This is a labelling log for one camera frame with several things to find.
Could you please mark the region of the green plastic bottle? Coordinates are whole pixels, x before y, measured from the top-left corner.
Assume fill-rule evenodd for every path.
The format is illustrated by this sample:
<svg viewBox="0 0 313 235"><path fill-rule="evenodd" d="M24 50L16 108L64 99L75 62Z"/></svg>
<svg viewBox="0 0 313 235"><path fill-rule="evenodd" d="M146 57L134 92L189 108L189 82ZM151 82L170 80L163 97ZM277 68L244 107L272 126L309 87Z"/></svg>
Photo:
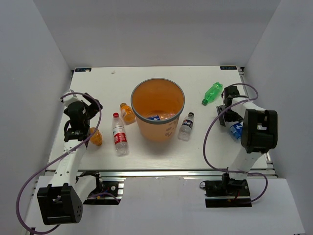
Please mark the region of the green plastic bottle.
<svg viewBox="0 0 313 235"><path fill-rule="evenodd" d="M216 98L222 93L223 85L219 82L214 83L211 88L205 93L204 98L202 100L202 105L206 106L209 103L212 103L216 100Z"/></svg>

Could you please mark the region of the orange juice bottle wide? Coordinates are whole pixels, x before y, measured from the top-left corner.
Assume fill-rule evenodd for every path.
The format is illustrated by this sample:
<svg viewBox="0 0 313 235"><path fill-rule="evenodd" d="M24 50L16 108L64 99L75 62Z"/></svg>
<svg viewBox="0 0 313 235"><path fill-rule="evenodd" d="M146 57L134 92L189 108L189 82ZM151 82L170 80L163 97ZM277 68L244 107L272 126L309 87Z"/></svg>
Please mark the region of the orange juice bottle wide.
<svg viewBox="0 0 313 235"><path fill-rule="evenodd" d="M100 146L102 144L102 135L99 132L98 129L95 127L90 128L90 142L93 143L94 145Z"/></svg>

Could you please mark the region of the clear bottle blue label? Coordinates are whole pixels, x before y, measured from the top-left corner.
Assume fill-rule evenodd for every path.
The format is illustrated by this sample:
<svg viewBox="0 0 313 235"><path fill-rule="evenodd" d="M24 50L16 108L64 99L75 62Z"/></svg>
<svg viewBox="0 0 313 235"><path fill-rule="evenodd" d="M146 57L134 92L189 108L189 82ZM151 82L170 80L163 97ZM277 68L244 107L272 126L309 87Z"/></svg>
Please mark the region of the clear bottle blue label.
<svg viewBox="0 0 313 235"><path fill-rule="evenodd" d="M236 123L233 123L230 128L229 128L232 136L235 138L235 139L240 139L241 136L242 136L242 131L243 131L243 122L236 122Z"/></svg>

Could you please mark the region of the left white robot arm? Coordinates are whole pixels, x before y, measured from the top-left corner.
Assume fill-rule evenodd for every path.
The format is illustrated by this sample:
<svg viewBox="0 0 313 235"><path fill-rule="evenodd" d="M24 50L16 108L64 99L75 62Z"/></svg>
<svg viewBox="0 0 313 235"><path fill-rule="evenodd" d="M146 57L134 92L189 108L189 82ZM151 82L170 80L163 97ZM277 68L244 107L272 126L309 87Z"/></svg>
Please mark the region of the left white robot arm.
<svg viewBox="0 0 313 235"><path fill-rule="evenodd" d="M69 120L64 126L64 157L44 188L39 188L37 200L45 225L79 223L83 214L83 203L90 193L99 195L103 183L93 174L77 176L79 165L91 137L90 120L100 113L102 105L87 93L80 100L78 93L68 90L61 98L64 114Z"/></svg>

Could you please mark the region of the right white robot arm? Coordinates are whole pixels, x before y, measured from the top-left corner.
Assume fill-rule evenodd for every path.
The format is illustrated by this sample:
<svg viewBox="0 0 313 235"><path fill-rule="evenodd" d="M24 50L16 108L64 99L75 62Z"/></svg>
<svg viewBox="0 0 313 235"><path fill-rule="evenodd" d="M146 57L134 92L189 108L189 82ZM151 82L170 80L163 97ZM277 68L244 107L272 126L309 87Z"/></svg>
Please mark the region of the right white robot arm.
<svg viewBox="0 0 313 235"><path fill-rule="evenodd" d="M278 113L255 105L240 95L235 85L224 89L222 99L223 105L217 107L220 125L242 146L228 172L222 175L222 192L233 195L245 188L247 173L255 162L277 146Z"/></svg>

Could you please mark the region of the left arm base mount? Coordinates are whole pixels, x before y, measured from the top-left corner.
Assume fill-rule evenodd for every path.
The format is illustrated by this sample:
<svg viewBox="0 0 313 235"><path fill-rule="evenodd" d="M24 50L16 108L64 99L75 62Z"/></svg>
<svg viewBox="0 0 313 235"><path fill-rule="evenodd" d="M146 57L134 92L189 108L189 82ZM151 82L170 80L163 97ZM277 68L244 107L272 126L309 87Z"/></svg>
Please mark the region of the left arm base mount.
<svg viewBox="0 0 313 235"><path fill-rule="evenodd" d="M92 196L94 194L99 193L110 193L113 195L103 194L97 197L88 198L84 201L84 205L118 205L121 199L116 201L114 197L118 198L121 196L121 193L118 192L119 190L119 182L114 180L103 180L99 171L86 171L82 172L79 176L76 177L76 182L80 181L80 178L83 176L93 176L96 178L96 188L89 194Z"/></svg>

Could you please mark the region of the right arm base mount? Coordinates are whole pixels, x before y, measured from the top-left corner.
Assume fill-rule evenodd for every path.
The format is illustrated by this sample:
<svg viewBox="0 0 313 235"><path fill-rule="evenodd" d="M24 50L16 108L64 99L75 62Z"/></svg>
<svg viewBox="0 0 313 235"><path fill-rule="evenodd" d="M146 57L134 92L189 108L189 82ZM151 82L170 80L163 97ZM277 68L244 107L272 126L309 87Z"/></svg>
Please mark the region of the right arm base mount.
<svg viewBox="0 0 313 235"><path fill-rule="evenodd" d="M200 183L205 191L206 208L248 208L252 207L247 180L235 180L224 173L220 180Z"/></svg>

